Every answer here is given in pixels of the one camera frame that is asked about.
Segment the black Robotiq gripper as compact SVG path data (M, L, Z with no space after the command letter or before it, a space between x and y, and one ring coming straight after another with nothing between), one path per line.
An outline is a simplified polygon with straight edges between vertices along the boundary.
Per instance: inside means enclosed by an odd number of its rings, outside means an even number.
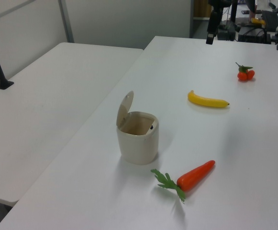
M223 9L226 8L225 0L210 0L212 6L211 15L207 28L206 44L212 45L214 38L217 36L218 26L222 20Z

